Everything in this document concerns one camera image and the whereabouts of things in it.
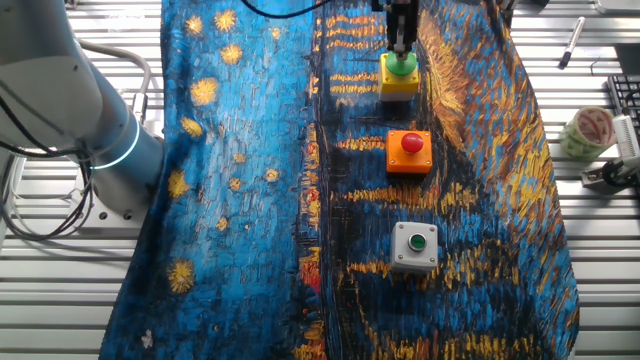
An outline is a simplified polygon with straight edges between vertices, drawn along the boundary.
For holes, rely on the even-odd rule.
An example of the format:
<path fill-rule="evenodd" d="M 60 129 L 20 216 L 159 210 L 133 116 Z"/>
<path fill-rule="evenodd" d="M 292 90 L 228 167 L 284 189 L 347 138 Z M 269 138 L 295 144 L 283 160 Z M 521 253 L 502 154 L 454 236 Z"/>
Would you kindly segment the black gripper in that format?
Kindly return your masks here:
<path fill-rule="evenodd" d="M 386 14 L 388 50 L 407 54 L 416 41 L 419 15 L 418 0 L 371 0 L 374 12 Z"/>

